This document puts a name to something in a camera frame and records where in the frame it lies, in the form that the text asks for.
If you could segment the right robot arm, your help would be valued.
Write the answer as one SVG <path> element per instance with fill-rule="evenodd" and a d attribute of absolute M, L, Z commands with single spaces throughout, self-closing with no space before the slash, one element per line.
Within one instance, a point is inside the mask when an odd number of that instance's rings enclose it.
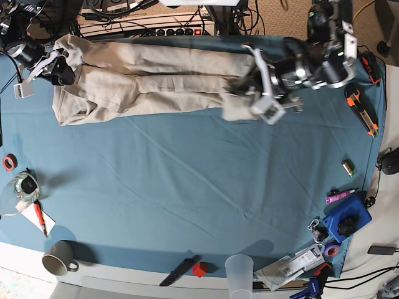
<path fill-rule="evenodd" d="M 54 22 L 46 12 L 47 1 L 1 1 L 1 54 L 30 71 L 33 79 L 43 78 L 55 86 L 72 85 L 75 74 L 62 49 L 46 51 L 46 45 L 60 37 L 65 23 L 65 7 Z M 33 20 L 49 33 L 36 39 L 29 33 Z"/>

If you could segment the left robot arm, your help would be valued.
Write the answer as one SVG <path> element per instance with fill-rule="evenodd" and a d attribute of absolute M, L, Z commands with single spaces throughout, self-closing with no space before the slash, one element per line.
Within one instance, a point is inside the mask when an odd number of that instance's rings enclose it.
<path fill-rule="evenodd" d="M 284 37 L 284 57 L 272 60 L 262 49 L 245 44 L 254 58 L 250 71 L 223 94 L 225 118 L 242 119 L 284 111 L 303 88 L 340 88 L 355 76 L 357 40 L 351 1 L 313 1 L 307 39 Z"/>

